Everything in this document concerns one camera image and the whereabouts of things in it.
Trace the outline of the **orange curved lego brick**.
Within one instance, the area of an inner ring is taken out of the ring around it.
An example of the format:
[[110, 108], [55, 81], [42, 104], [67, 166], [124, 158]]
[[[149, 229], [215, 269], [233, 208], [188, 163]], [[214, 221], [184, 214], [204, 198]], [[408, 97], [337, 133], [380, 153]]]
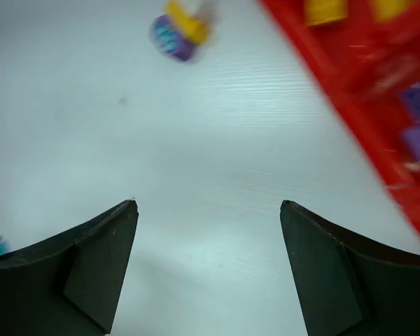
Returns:
[[372, 13], [377, 22], [388, 22], [408, 11], [415, 0], [371, 0]]

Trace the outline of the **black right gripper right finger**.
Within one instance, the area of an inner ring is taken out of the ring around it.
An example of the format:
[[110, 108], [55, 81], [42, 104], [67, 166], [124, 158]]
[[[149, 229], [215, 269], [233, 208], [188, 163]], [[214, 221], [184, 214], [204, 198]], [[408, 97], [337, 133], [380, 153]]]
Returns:
[[308, 335], [420, 335], [420, 255], [289, 200], [280, 221]]

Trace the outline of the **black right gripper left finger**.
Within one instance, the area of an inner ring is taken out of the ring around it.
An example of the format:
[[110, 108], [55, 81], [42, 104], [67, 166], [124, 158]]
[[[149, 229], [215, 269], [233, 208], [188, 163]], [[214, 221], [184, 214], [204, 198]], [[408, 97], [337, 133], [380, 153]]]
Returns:
[[0, 256], [0, 335], [111, 333], [137, 228], [134, 200]]

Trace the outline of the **purple half-round lego brick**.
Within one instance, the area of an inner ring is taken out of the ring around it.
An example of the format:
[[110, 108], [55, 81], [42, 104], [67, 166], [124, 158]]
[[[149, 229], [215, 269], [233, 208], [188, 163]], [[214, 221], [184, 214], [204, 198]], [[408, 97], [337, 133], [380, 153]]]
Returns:
[[413, 172], [420, 171], [420, 124], [413, 125], [405, 129], [401, 138], [403, 143], [410, 151], [413, 159], [406, 162], [405, 167]]

